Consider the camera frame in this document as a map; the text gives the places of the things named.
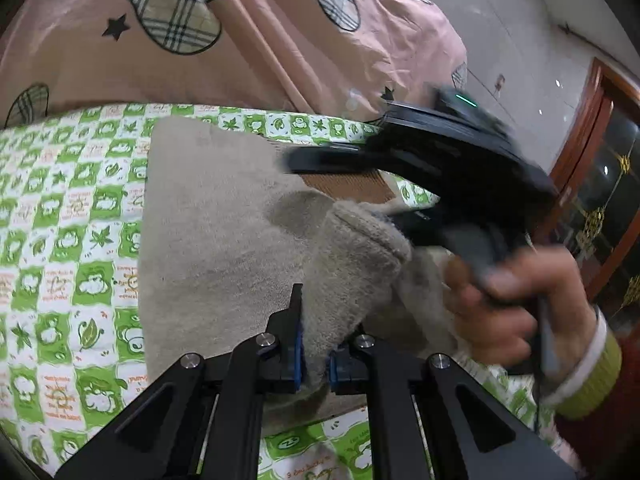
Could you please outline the person's right hand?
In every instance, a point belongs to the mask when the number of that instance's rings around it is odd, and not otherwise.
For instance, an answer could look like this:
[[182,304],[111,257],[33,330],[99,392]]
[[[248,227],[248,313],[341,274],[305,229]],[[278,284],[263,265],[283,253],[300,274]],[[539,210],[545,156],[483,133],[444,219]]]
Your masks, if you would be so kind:
[[445,304],[472,358],[486,365],[511,367],[532,353],[529,341],[538,322],[524,308],[530,298],[547,303],[556,367],[547,377],[562,382],[586,354],[597,330],[574,257],[563,246],[523,248],[500,266],[474,280],[458,258],[444,271],[449,287]]

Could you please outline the right forearm with sleeve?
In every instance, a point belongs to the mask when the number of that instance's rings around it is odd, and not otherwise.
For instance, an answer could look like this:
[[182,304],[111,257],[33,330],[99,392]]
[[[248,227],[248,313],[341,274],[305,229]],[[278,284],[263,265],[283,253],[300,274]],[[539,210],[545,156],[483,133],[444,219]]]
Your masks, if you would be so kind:
[[585,355],[544,403],[587,479],[639,477],[639,347],[601,313]]

